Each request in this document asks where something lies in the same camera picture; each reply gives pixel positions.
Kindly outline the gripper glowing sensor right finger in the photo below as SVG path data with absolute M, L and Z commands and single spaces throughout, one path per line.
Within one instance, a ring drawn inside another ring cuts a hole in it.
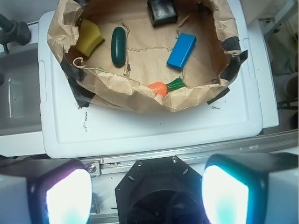
M 212 224 L 297 224 L 299 157 L 214 154 L 206 162 L 201 192 Z

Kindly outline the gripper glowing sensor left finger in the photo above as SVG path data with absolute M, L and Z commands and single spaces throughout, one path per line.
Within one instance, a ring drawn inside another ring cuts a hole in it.
M 91 176 L 78 159 L 0 162 L 2 224 L 85 224 L 91 205 Z

